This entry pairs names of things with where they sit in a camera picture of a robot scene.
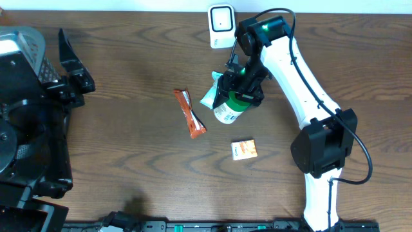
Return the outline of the teal tissue pack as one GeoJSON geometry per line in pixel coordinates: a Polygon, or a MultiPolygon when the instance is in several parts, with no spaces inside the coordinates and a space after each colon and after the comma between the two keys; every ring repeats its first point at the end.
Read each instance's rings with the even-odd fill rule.
{"type": "Polygon", "coordinates": [[[213,85],[211,88],[208,90],[208,92],[204,95],[204,97],[200,100],[200,103],[203,104],[204,106],[208,107],[210,110],[213,109],[213,103],[218,91],[218,81],[219,78],[222,76],[222,73],[218,73],[213,71],[212,72],[212,79],[213,79],[213,85]]]}

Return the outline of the green lid jar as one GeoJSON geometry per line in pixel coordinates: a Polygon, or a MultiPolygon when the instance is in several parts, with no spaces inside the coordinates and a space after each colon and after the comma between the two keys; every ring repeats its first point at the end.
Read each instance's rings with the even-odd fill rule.
{"type": "Polygon", "coordinates": [[[229,99],[213,109],[215,118],[224,124],[232,124],[250,106],[249,102],[236,97],[236,92],[229,92],[229,99]]]}

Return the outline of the orange snack bar wrapper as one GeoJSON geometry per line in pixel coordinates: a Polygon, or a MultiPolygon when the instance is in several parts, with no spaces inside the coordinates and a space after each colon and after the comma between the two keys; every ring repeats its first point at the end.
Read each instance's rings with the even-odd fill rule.
{"type": "Polygon", "coordinates": [[[174,89],[173,93],[180,104],[183,114],[185,115],[185,120],[187,122],[191,139],[195,139],[201,134],[204,134],[207,129],[192,110],[192,102],[188,89],[174,89]]]}

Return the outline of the small orange snack packet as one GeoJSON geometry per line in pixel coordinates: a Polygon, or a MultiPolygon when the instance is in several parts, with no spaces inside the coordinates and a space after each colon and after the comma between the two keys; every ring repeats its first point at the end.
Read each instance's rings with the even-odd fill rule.
{"type": "Polygon", "coordinates": [[[244,160],[257,157],[257,149],[254,139],[231,143],[232,159],[244,160]]]}

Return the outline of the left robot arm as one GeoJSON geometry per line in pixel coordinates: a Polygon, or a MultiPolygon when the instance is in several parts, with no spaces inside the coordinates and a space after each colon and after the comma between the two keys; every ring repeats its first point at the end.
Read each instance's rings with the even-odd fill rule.
{"type": "Polygon", "coordinates": [[[71,111],[95,82],[63,30],[60,74],[43,35],[1,27],[1,230],[61,231],[68,208],[44,201],[73,186],[67,133],[71,111]]]}

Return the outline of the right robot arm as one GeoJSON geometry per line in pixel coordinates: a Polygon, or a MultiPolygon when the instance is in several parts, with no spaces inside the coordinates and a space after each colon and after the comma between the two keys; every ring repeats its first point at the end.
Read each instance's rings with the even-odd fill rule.
{"type": "Polygon", "coordinates": [[[228,70],[217,80],[212,109],[220,122],[234,122],[261,104],[261,83],[274,76],[300,129],[290,150],[305,177],[305,226],[310,231],[340,231],[336,183],[351,153],[357,116],[351,109],[341,110],[322,89],[301,56],[294,29],[281,16],[239,22],[235,43],[248,61],[240,65],[236,54],[230,56],[228,70]]]}

